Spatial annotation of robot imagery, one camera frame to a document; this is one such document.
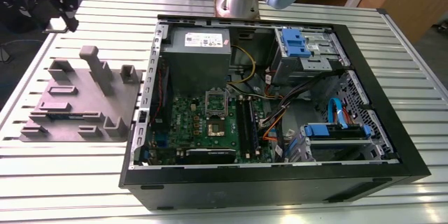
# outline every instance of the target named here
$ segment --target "wire bundle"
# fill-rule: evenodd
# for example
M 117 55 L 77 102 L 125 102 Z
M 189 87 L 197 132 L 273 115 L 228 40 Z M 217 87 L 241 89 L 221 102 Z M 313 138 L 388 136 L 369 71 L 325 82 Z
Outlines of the wire bundle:
M 334 70 L 332 72 L 322 72 L 318 75 L 316 75 L 310 80 L 304 82 L 302 84 L 297 85 L 284 96 L 284 98 L 280 101 L 280 104 L 277 106 L 277 109 L 273 111 L 273 113 L 266 117 L 264 120 L 265 122 L 269 122 L 272 119 L 274 119 L 273 123 L 269 125 L 268 130 L 265 131 L 262 135 L 264 140 L 274 140 L 273 138 L 268 137 L 268 133 L 270 129 L 274 127 L 274 125 L 281 121 L 281 118 L 285 114 L 286 108 L 290 105 L 290 101 L 306 90 L 312 88 L 312 86 L 325 77 L 329 76 L 338 76 L 344 73 L 345 70 Z

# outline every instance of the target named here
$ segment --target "power supply label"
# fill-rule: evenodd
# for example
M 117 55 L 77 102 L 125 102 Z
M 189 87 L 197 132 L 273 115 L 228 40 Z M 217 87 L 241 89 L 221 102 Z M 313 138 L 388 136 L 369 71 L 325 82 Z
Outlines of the power supply label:
M 222 47 L 222 34 L 185 34 L 185 47 Z

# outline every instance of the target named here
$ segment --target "yellow power cable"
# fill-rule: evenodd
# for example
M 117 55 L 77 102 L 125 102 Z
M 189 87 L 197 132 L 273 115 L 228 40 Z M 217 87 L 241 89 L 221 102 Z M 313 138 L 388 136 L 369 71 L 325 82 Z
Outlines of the yellow power cable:
M 256 62 L 254 62 L 254 59 L 252 57 L 252 55 L 240 47 L 240 46 L 236 46 L 236 45 L 232 45 L 232 47 L 236 47 L 238 50 L 241 50 L 242 53 L 245 53 L 245 55 L 249 57 L 250 61 L 252 61 L 252 72 L 249 74 L 248 77 L 245 77 L 242 80 L 240 81 L 230 81 L 229 84 L 238 84 L 238 83 L 242 83 L 245 82 L 246 80 L 249 80 L 252 78 L 252 76 L 254 75 L 254 67 L 256 67 Z

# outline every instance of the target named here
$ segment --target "sticker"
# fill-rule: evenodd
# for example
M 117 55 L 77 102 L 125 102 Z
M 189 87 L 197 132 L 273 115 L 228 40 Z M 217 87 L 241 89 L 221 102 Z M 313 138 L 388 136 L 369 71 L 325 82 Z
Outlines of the sticker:
M 306 45 L 308 50 L 318 50 L 317 45 Z
M 272 82 L 272 76 L 266 74 L 266 84 L 270 85 Z
M 222 34 L 185 34 L 185 47 L 222 47 Z
M 282 154 L 282 149 L 280 148 L 280 146 L 274 147 L 274 152 L 278 154 L 278 156 L 281 156 Z
M 294 131 L 292 129 L 288 129 L 288 132 L 286 132 L 286 137 L 292 137 L 294 135 Z

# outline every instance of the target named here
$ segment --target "motherboard chip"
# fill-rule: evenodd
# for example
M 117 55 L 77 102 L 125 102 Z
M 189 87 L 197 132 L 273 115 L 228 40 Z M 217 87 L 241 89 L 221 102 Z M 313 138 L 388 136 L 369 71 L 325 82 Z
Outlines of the motherboard chip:
M 221 119 L 206 120 L 206 135 L 225 136 L 225 120 Z

